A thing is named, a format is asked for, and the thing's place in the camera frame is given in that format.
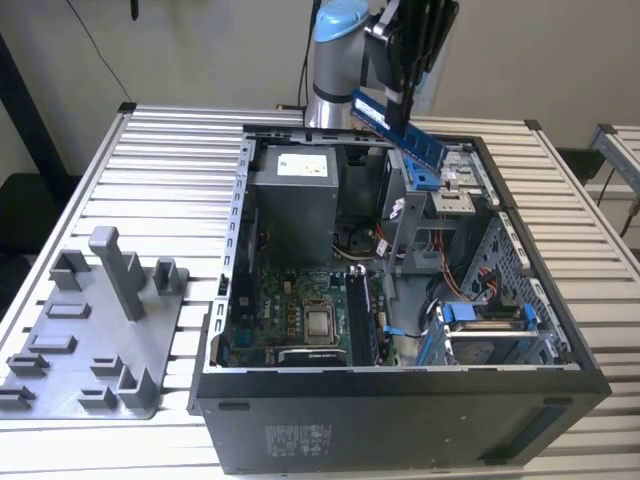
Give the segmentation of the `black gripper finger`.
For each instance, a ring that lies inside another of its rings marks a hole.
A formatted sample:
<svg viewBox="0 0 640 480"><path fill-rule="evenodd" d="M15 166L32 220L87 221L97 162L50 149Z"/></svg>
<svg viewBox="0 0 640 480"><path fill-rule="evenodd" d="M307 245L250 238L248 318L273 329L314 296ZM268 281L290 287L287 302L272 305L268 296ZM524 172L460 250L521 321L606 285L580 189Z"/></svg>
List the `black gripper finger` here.
<svg viewBox="0 0 640 480"><path fill-rule="evenodd" d="M452 0L420 1L422 19L418 36L417 91L424 87L459 12L459 2Z"/></svg>
<svg viewBox="0 0 640 480"><path fill-rule="evenodd" d="M389 60L391 83L387 122L398 132L405 129L414 95L426 82L431 62L433 1L393 1L390 22Z"/></svg>

